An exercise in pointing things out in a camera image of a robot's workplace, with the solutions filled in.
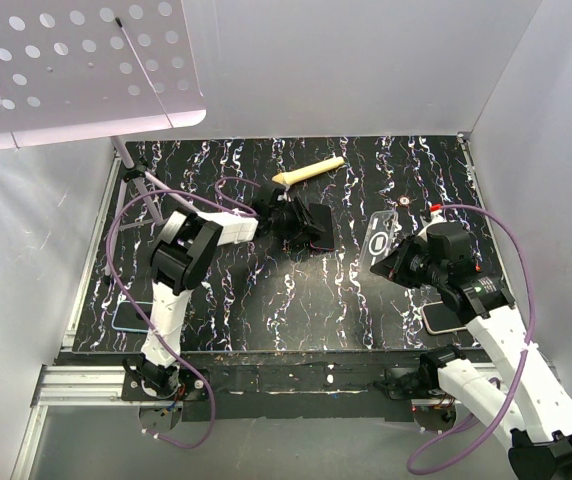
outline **floor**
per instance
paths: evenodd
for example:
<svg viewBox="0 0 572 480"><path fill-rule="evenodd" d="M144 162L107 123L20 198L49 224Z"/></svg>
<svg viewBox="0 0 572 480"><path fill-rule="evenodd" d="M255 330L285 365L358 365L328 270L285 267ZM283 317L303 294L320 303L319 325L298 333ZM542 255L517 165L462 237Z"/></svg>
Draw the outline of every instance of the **floor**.
<svg viewBox="0 0 572 480"><path fill-rule="evenodd" d="M422 212L435 203L478 204L473 176L455 137L341 137L237 139L130 143L134 157L145 157L171 187L214 199L221 176L258 182L279 171L334 155L347 164L293 189L305 203L331 206L338 249L311 253L274 238L226 246L213 261L203 287L192 297L185 323L184 351L377 350L473 345L467 333L438 337L426 333L420 307L438 298L431 289L408 291L358 271L360 245L369 216L395 209L403 232L421 225ZM251 190L227 186L248 200ZM117 189L112 202L116 201ZM409 207L398 204L411 199ZM167 217L172 199L158 199ZM127 223L148 218L136 208ZM484 269L499 270L487 224L467 212L453 218L470 229ZM109 208L104 234L113 217ZM159 228L125 230L116 261L138 301L152 298L148 257ZM75 352L139 351L145 335L115 331L111 322L123 297L102 282L103 242L93 266L81 313Z"/></svg>
<svg viewBox="0 0 572 480"><path fill-rule="evenodd" d="M194 441L204 428L203 423L182 423L170 436ZM417 466L447 460L481 431L478 425L445 440ZM416 424L370 418L221 420L204 445L181 451L143 435L136 407L50 407L30 479L410 479L417 477L406 471L406 460L429 438L432 434L419 433ZM515 476L503 447L491 438L462 462L428 478Z"/></svg>

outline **wooden handle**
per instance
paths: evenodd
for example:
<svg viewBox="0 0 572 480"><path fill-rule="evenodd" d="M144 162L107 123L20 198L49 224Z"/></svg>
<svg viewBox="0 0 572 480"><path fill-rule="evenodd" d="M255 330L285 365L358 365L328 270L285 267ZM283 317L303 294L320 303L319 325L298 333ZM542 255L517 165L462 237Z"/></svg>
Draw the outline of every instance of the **wooden handle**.
<svg viewBox="0 0 572 480"><path fill-rule="evenodd" d="M308 180L320 173L326 173L330 170L341 167L344 163L344 157L329 158L328 160L322 160L321 162L308 165L307 167L300 168L293 172L279 173L273 177L273 182L288 186L294 185L297 182Z"/></svg>

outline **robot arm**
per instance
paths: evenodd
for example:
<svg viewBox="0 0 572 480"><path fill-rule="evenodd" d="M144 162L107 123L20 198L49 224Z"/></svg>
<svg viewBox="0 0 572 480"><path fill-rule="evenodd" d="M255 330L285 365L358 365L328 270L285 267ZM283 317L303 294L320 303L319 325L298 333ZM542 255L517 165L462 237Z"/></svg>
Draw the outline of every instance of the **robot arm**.
<svg viewBox="0 0 572 480"><path fill-rule="evenodd" d="M157 238L151 257L153 309L151 323L171 348L180 352L186 307L201 284L218 246L248 242L257 220L230 213L174 212ZM152 331L142 347L148 362L170 367L175 359Z"/></svg>
<svg viewBox="0 0 572 480"><path fill-rule="evenodd" d="M537 350L500 275L475 265L468 232L433 212L433 221L371 271L408 288L431 285L481 343L504 382L512 382L521 352L529 350L515 399L495 436L508 450L518 478L572 479L572 399ZM498 392L454 346L422 355L420 380L469 407L485 425L504 403Z"/></svg>
<svg viewBox="0 0 572 480"><path fill-rule="evenodd" d="M143 356L124 368L151 396L165 398L177 389L175 358L161 344L160 335L177 354L191 294L208 272L217 247L253 240L269 231L291 242L310 244L326 233L324 219L311 215L302 201L285 195L286 187L269 182L253 198L258 218L231 213L175 211L157 237L151 255L153 307Z"/></svg>

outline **metal frame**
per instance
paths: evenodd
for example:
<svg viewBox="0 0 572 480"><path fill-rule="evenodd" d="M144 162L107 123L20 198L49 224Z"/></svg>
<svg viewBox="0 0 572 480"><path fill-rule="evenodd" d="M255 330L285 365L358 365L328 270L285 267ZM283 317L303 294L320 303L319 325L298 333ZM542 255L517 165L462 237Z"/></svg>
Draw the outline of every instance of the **metal frame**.
<svg viewBox="0 0 572 480"><path fill-rule="evenodd" d="M168 405L168 400L122 401L124 376L124 369L120 366L44 367L11 480L26 480L30 477L49 407L163 407Z"/></svg>
<svg viewBox="0 0 572 480"><path fill-rule="evenodd" d="M111 166L110 173L108 174L104 196L102 197L102 201L99 204L97 219L95 220L95 226L93 227L90 244L88 246L88 251L86 252L86 260L84 261L82 276L79 281L79 286L77 287L77 293L75 294L75 303L73 304L73 310L70 314L68 326L66 327L66 332L64 333L64 338L62 340L62 351L72 351L73 343L75 341L75 334L77 333L79 319L81 318L82 308L84 307L84 299L86 298L86 290L88 289L88 283L90 282L93 265L95 264L95 256L97 254L97 249L99 248L102 232L106 223L108 207L110 206L110 201L113 197L113 190L116 185L115 180L117 179L119 167L121 165L121 158L115 151L113 154L112 162L113 164Z"/></svg>

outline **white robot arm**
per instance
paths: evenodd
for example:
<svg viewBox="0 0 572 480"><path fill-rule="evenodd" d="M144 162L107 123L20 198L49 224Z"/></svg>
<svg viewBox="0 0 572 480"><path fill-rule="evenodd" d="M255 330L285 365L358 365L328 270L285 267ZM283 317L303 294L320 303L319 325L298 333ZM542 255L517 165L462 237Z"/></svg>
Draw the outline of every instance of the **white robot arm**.
<svg viewBox="0 0 572 480"><path fill-rule="evenodd" d="M257 219L230 213L184 214L174 212L157 238L153 266L151 323L164 340L180 353L186 307L201 284L216 247L248 242L255 236ZM149 330L142 347L146 360L169 367L175 358Z"/></svg>
<svg viewBox="0 0 572 480"><path fill-rule="evenodd" d="M528 350L514 401L494 435L518 478L572 479L572 399L537 345L526 345L524 323L503 278L475 265L468 232L437 211L431 216L430 224L402 239L371 272L407 288L435 287L506 384L512 383L522 352ZM460 400L486 426L506 400L452 345L423 354L418 376L428 390Z"/></svg>

